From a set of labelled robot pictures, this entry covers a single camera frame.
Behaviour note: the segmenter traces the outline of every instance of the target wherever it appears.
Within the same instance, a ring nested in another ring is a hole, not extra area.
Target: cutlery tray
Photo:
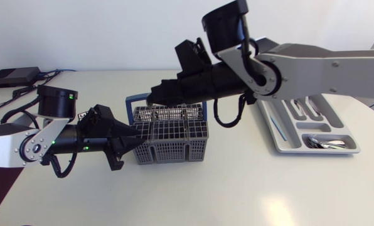
[[[322,94],[297,99],[297,101],[302,111],[294,100],[257,101],[279,152],[325,154],[360,152],[349,129]],[[310,136],[319,141],[344,141],[346,149],[312,148],[309,143]]]

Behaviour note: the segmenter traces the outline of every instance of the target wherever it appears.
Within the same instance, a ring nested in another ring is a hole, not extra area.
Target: cable
[[[38,122],[36,121],[35,117],[33,115],[31,115],[31,113],[29,113],[26,110],[22,110],[21,112],[24,113],[24,114],[26,114],[32,120],[32,122],[34,123],[35,128],[39,129]]]
[[[23,105],[23,106],[21,106],[21,107],[19,107],[19,108],[17,108],[17,109],[14,109],[14,110],[11,110],[11,111],[7,112],[7,113],[3,116],[3,118],[0,120],[0,123],[1,123],[1,124],[6,123],[7,120],[8,120],[11,116],[17,114],[18,112],[23,112],[23,111],[25,111],[26,109],[29,109],[30,107],[32,107],[32,106],[34,106],[35,104],[37,104],[41,99],[42,99],[42,97],[39,97],[39,96],[38,96],[35,100],[32,100],[30,103],[28,103],[28,104],[26,104],[26,105]]]
[[[247,28],[247,22],[245,20],[245,16],[243,15],[241,17],[242,20],[242,27],[243,27],[243,35],[244,39],[242,41],[242,58],[243,58],[243,64],[244,68],[247,71],[247,73],[255,80],[255,83],[258,84],[259,86],[263,86],[267,83],[266,78],[262,76],[261,74],[258,74],[255,72],[250,55],[250,43],[252,43],[254,46],[258,47],[257,42],[254,39],[250,40],[250,35],[248,33],[248,28]],[[255,48],[255,55],[258,55],[259,48]]]
[[[233,126],[236,126],[240,119],[242,118],[244,106],[245,106],[246,100],[245,100],[245,94],[242,94],[238,98],[238,114],[236,119],[233,122],[229,123],[223,123],[218,116],[218,99],[216,98],[213,102],[213,115],[215,116],[215,120],[219,123],[219,125],[225,127],[225,128],[232,128]]]
[[[70,163],[68,164],[67,168],[63,172],[61,172],[60,163],[57,160],[57,157],[55,155],[50,156],[49,160],[50,160],[50,163],[53,167],[53,171],[55,172],[56,176],[58,178],[64,178],[73,169],[76,158],[77,158],[77,153],[73,153],[72,158],[69,161]]]
[[[253,38],[250,38],[250,44],[255,48],[254,56],[257,56],[260,50],[260,48],[258,47],[257,41]]]

